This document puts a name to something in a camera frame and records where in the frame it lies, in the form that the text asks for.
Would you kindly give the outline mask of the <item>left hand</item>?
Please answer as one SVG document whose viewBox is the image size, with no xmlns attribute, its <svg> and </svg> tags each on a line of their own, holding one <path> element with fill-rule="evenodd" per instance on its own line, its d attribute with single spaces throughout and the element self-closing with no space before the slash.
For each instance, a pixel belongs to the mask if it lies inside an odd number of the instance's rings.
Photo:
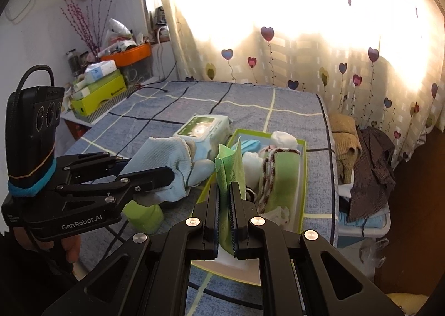
<svg viewBox="0 0 445 316">
<path fill-rule="evenodd" d="M 54 247 L 53 241 L 42 242 L 36 238 L 30 238 L 23 227 L 13 228 L 13 233 L 18 243 L 27 250 L 49 250 Z M 81 236 L 63 238 L 60 242 L 66 252 L 66 260 L 69 263 L 77 262 L 81 248 Z"/>
</svg>

